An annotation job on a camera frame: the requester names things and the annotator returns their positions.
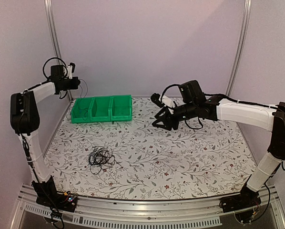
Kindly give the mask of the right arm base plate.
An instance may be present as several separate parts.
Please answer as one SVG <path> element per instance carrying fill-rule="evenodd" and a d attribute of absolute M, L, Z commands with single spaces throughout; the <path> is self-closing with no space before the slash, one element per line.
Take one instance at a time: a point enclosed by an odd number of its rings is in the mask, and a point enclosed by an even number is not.
<path fill-rule="evenodd" d="M 253 221 L 259 212 L 261 199 L 258 194 L 252 197 L 246 195 L 233 195 L 220 199 L 219 207 L 223 213 L 234 212 L 235 218 L 242 224 L 248 224 Z"/>

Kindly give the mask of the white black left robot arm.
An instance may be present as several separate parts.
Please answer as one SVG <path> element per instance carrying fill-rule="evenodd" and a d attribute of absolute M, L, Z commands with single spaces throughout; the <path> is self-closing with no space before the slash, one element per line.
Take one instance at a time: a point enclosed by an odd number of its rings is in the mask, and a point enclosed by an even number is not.
<path fill-rule="evenodd" d="M 41 151 L 38 103 L 52 95 L 59 95 L 62 91 L 78 89 L 81 82 L 78 77 L 73 76 L 74 69 L 74 63 L 53 65 L 46 81 L 21 93 L 12 94 L 10 98 L 10 124 L 21 141 L 30 167 L 37 203 L 48 207 L 57 207 L 62 195 L 57 192 Z"/>

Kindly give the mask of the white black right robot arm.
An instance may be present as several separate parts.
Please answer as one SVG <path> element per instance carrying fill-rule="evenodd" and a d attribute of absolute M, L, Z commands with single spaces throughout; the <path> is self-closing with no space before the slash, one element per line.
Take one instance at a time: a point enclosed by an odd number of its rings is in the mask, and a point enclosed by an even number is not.
<path fill-rule="evenodd" d="M 160 111 L 155 115 L 154 127 L 177 130 L 180 122 L 197 118 L 210 121 L 236 122 L 254 134 L 257 140 L 267 139 L 259 149 L 255 171 L 249 176 L 240 193 L 220 200 L 224 212 L 259 205 L 259 190 L 272 178 L 285 161 L 285 103 L 260 104 L 233 99 L 225 94 L 204 93 L 196 80 L 171 84 L 160 94 L 154 93 L 151 101 Z"/>

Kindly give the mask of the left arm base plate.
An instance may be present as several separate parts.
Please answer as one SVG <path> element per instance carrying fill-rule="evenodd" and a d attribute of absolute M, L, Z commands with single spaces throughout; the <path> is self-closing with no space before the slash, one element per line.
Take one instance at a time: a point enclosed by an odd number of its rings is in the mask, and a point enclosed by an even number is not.
<path fill-rule="evenodd" d="M 38 194 L 36 203 L 46 207 L 58 208 L 58 210 L 75 212 L 78 202 L 78 195 L 69 191 L 66 193 Z"/>

